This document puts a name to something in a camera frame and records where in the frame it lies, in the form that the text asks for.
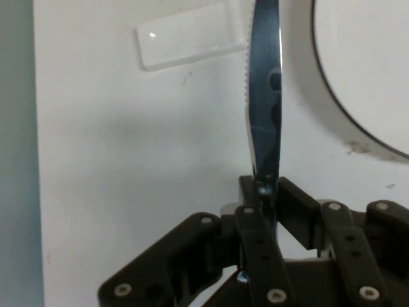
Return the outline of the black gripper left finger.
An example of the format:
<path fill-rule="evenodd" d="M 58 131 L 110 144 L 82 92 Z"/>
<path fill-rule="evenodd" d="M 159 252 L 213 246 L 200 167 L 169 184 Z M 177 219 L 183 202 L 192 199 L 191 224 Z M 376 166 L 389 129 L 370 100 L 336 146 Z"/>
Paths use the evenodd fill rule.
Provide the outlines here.
<path fill-rule="evenodd" d="M 276 195 L 239 179 L 230 214 L 189 216 L 98 290 L 100 306 L 188 306 L 212 285 L 207 306 L 296 306 L 275 231 Z"/>

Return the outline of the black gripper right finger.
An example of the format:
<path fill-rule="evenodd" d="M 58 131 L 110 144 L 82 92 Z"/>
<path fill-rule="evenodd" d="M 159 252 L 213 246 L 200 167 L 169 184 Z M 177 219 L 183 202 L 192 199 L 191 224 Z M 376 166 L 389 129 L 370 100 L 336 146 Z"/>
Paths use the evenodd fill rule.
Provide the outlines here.
<path fill-rule="evenodd" d="M 408 306 L 408 209 L 387 200 L 365 212 L 278 183 L 279 222 L 317 258 L 291 264 L 301 306 Z"/>

